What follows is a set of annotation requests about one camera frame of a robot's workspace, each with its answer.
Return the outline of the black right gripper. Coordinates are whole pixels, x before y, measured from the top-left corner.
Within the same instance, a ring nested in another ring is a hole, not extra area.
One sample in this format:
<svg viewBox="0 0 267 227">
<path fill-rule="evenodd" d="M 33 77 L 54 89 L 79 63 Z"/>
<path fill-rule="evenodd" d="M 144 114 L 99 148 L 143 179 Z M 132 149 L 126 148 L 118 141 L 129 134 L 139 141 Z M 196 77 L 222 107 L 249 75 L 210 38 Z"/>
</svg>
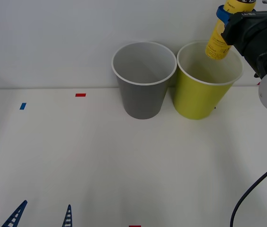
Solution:
<svg viewBox="0 0 267 227">
<path fill-rule="evenodd" d="M 260 56 L 265 48 L 260 46 L 256 37 L 264 29 L 256 23 L 265 17 L 264 11 L 253 9 L 248 12 L 230 13 L 224 5 L 217 9 L 216 16 L 224 23 L 225 30 L 221 36 L 228 45 L 234 46 L 242 56 Z"/>
</svg>

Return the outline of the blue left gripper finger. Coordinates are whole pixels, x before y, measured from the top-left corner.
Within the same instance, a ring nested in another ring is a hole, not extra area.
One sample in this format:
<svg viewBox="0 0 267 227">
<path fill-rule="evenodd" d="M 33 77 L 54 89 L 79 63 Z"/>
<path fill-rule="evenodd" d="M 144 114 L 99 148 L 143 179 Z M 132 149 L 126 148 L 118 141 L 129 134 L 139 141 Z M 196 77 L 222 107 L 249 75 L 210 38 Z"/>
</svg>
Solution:
<svg viewBox="0 0 267 227">
<path fill-rule="evenodd" d="M 24 200 L 15 211 L 8 217 L 8 219 L 4 222 L 2 227 L 17 227 L 21 216 L 24 212 L 24 209 L 27 205 L 27 200 Z"/>
<path fill-rule="evenodd" d="M 67 211 L 62 223 L 62 227 L 72 227 L 72 210 L 71 205 L 69 204 L 67 207 Z"/>
</svg>

